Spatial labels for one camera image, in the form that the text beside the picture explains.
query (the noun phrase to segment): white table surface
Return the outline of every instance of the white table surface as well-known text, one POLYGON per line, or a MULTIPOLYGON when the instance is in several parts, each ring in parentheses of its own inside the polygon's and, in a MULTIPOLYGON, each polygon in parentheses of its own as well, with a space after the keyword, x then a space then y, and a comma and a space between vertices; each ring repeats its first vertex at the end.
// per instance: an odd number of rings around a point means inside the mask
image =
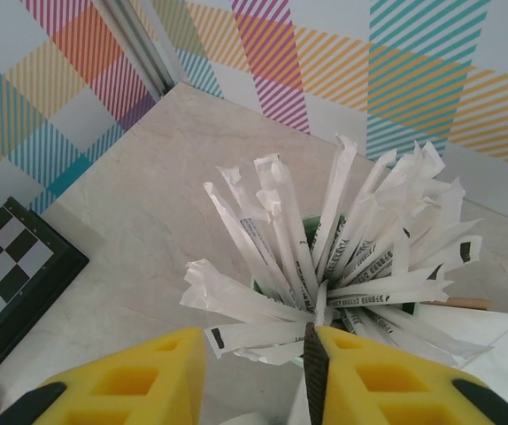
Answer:
MULTIPOLYGON (((273 152, 291 169, 302 213, 318 213, 332 145, 191 87, 173 89, 44 213, 91 261, 0 366, 0 404, 172 330, 231 322, 178 304, 188 287, 185 264, 194 259, 249 281, 203 182, 229 196, 215 166, 273 152)), ((358 158, 355 178, 370 166, 358 158)), ((490 298, 508 311, 508 219, 469 203, 464 209, 465 220, 485 219, 475 228, 485 237, 482 262, 455 272, 450 292, 490 298)), ((232 354, 217 361, 208 351, 202 423, 252 411, 283 419, 300 376, 292 364, 232 354)))

